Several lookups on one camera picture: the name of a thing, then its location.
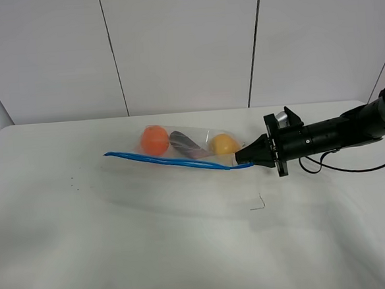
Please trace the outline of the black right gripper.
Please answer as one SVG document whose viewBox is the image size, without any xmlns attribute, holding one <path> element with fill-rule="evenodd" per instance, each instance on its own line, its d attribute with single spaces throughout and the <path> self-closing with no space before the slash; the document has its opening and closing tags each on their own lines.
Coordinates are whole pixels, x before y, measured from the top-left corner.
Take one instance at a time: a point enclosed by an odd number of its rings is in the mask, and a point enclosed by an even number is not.
<svg viewBox="0 0 385 289">
<path fill-rule="evenodd" d="M 306 154 L 304 126 L 280 129 L 273 113 L 265 115 L 264 122 L 268 136 L 263 134 L 250 145 L 237 151 L 236 161 L 237 163 L 252 162 L 254 166 L 267 168 L 274 168 L 276 165 L 280 177 L 288 176 L 287 161 L 298 159 Z"/>
</svg>

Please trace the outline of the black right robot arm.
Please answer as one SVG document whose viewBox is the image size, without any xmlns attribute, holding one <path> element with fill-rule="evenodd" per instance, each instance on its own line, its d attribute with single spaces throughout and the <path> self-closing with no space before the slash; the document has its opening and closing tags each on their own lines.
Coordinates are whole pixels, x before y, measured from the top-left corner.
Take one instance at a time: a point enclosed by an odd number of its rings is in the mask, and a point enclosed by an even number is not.
<svg viewBox="0 0 385 289">
<path fill-rule="evenodd" d="M 349 147 L 377 143 L 385 136 L 385 88 L 379 97 L 366 105 L 348 110 L 332 119 L 305 125 L 289 108 L 264 116 L 267 132 L 234 155 L 237 163 L 277 168 L 288 175 L 287 162 L 325 158 Z"/>
</svg>

